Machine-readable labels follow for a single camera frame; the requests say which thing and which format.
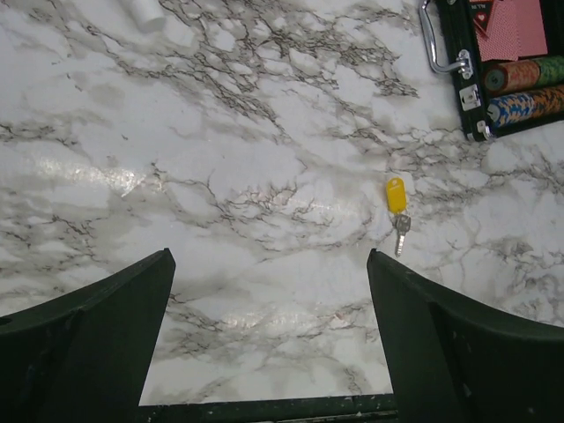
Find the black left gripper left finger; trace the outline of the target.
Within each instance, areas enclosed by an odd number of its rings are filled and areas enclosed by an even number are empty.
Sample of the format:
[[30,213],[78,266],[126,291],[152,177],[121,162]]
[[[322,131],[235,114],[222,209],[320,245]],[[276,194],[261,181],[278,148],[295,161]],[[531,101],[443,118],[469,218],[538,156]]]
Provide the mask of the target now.
[[1,319],[3,422],[131,422],[173,284],[163,249]]

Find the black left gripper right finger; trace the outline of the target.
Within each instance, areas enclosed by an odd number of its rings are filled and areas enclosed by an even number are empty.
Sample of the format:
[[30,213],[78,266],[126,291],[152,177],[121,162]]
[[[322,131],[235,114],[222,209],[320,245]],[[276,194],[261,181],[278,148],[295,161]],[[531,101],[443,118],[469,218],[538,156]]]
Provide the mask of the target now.
[[563,329],[511,315],[372,250],[372,302],[402,422],[561,422]]

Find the yellow key tag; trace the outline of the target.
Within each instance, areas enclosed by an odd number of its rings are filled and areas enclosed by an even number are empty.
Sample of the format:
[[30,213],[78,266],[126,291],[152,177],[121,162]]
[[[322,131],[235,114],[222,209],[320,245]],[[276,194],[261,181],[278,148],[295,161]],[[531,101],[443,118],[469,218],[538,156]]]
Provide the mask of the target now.
[[391,213],[399,214],[406,210],[407,196],[404,181],[399,177],[391,178],[386,184],[386,196]]

